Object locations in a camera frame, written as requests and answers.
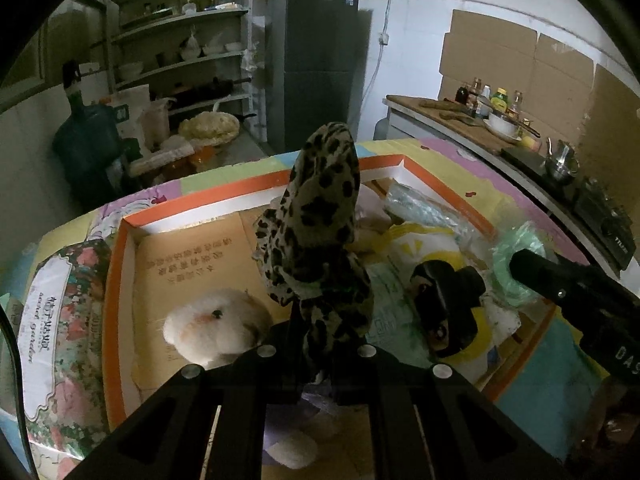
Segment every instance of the white label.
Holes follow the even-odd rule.
[[[29,289],[18,333],[22,364],[24,413],[35,421],[53,395],[54,358],[60,307],[73,265],[52,257],[36,274]]]

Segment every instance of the metal pot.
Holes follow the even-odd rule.
[[[558,140],[556,148],[552,149],[551,139],[546,138],[546,174],[560,186],[571,183],[580,169],[575,158],[574,148],[564,140]]]

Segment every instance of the black stove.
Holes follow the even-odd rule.
[[[594,178],[580,177],[560,186],[545,171],[545,158],[524,148],[505,148],[502,158],[553,198],[565,213],[584,225],[585,234],[617,270],[626,269],[636,251],[631,220]]]

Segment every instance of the leopard print cloth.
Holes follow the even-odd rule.
[[[255,223],[254,258],[270,293],[309,323],[303,351],[312,372],[326,369],[336,342],[369,330],[373,294],[355,254],[358,157],[346,124],[329,123],[305,143],[277,208]]]

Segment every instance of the refrigerator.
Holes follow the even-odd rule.
[[[299,150],[323,124],[347,121],[358,0],[269,0],[265,26],[267,141]]]

